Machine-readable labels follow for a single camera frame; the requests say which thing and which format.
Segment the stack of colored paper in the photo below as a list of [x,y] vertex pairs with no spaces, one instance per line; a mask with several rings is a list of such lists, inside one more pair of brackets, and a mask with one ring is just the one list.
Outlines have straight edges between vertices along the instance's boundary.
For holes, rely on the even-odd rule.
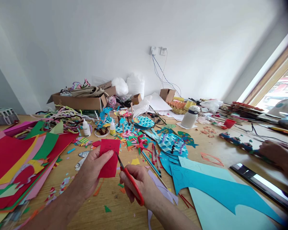
[[[15,219],[13,211],[22,214],[23,205],[37,196],[60,154],[78,136],[46,133],[43,125],[42,121],[25,122],[0,131],[1,225],[11,217]],[[22,140],[14,137],[30,127],[33,128]]]

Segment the small red cup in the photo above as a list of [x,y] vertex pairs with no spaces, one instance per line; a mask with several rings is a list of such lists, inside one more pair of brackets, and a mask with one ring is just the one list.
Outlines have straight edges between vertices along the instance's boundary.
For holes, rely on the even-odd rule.
[[227,128],[231,128],[232,126],[234,126],[236,122],[234,120],[231,120],[231,119],[226,119],[226,121],[224,122],[224,125],[227,127]]

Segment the smartphone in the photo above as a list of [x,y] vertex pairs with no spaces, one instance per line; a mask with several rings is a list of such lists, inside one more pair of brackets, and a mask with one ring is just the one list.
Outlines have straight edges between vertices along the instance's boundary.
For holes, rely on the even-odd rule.
[[271,184],[269,181],[262,178],[260,175],[253,172],[241,163],[230,166],[230,169],[238,173],[239,176],[246,179],[253,186],[258,188],[272,200],[288,210],[288,194],[286,192],[280,190],[278,187]]

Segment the white glue bottle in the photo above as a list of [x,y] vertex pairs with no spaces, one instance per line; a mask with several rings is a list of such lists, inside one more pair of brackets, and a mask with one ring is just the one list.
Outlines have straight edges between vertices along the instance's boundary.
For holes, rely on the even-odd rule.
[[110,123],[110,135],[115,136],[115,134],[116,134],[115,123],[114,123],[114,120],[112,118],[112,121]]
[[87,121],[85,119],[83,119],[83,123],[82,123],[82,129],[84,132],[84,136],[88,137],[91,135],[91,130],[90,130],[90,126],[87,123]]
[[192,128],[196,119],[198,118],[198,112],[200,108],[196,105],[190,106],[188,112],[182,119],[181,125],[186,128]]

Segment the light blue paper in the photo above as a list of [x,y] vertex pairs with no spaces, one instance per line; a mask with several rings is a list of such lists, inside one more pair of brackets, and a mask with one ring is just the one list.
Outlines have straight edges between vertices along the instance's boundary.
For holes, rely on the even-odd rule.
[[[179,157],[182,167],[235,182],[228,170]],[[237,205],[236,214],[208,194],[189,188],[203,230],[277,230],[269,218],[248,206]]]

